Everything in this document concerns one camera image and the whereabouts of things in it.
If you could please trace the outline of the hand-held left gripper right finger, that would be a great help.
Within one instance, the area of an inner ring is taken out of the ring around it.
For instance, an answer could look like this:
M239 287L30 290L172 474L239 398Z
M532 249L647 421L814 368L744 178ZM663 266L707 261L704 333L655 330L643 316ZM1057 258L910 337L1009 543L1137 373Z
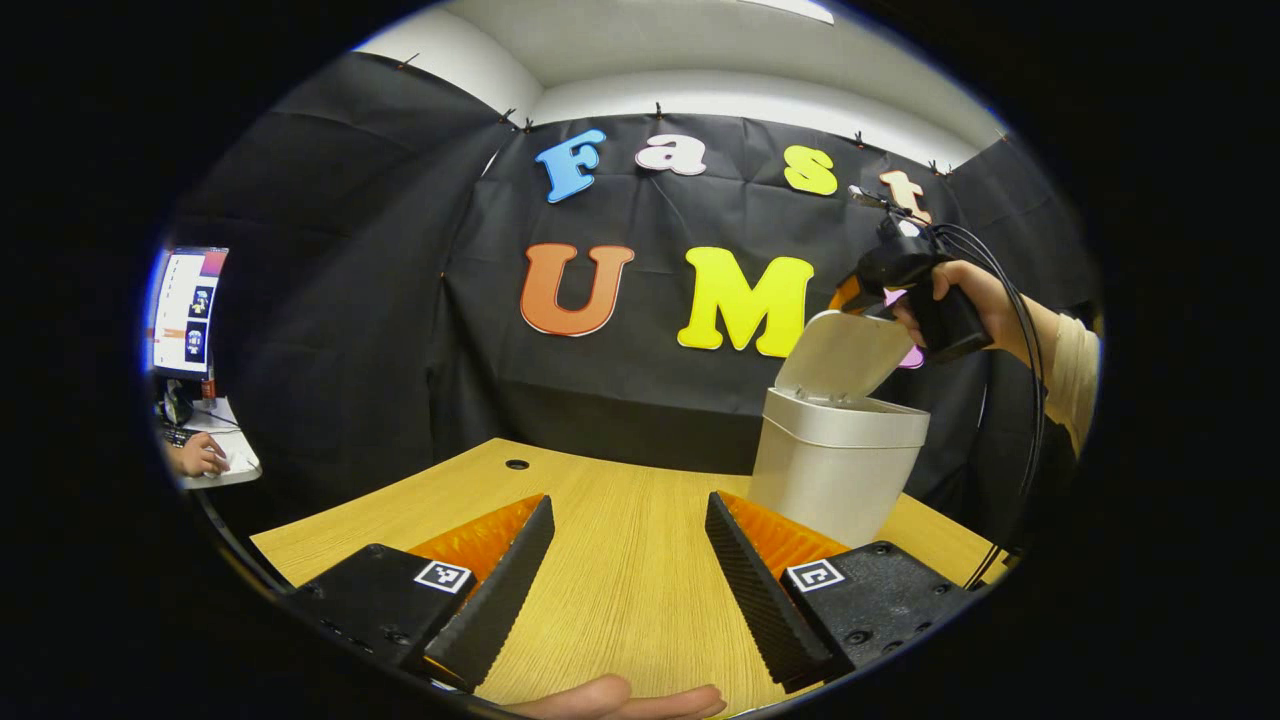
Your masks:
M849 548L736 495L709 495L705 533L771 679L792 693L881 665L969 605L887 541Z

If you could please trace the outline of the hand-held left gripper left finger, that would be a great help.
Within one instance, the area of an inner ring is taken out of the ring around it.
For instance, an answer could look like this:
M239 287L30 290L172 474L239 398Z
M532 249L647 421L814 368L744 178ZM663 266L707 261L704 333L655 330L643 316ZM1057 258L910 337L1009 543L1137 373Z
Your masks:
M472 692L506 646L556 534L532 495L408 551L371 543L283 596L376 662Z

